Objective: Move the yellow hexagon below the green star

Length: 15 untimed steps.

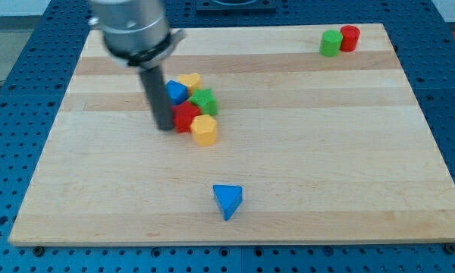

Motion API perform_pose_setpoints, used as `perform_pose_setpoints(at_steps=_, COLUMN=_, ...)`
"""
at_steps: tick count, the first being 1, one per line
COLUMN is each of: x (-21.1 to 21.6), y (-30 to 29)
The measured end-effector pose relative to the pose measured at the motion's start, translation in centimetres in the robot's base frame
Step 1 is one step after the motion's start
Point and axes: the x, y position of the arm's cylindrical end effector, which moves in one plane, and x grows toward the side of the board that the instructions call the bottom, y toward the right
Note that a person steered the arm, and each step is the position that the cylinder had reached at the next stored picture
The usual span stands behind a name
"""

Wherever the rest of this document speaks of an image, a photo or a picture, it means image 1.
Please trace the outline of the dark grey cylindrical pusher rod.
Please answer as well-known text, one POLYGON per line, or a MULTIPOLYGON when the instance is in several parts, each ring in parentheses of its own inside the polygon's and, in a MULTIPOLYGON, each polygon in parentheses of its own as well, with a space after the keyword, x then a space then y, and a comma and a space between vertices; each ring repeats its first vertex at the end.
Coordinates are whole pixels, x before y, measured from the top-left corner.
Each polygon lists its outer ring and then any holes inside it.
POLYGON ((172 102, 165 86, 162 68, 160 66, 142 69, 139 76, 144 92, 152 111, 156 127, 162 131, 174 129, 174 114, 172 102))

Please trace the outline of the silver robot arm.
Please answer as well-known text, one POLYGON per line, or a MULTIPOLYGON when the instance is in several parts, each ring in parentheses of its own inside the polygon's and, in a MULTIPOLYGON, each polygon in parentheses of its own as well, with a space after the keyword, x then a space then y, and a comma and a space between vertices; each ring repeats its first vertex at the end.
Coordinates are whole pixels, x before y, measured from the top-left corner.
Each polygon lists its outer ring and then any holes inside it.
POLYGON ((161 0, 89 0, 89 25, 102 31, 110 56, 140 76, 156 127, 174 129, 174 114, 166 90, 162 63, 185 39, 174 31, 161 0))

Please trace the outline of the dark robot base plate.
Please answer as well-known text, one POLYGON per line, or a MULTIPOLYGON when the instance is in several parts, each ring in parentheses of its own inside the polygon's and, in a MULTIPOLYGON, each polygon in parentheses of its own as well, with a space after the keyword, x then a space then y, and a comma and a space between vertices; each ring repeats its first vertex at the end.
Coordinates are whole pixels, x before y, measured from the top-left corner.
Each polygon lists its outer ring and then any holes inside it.
POLYGON ((195 0, 197 13, 215 11, 276 11, 277 0, 195 0))

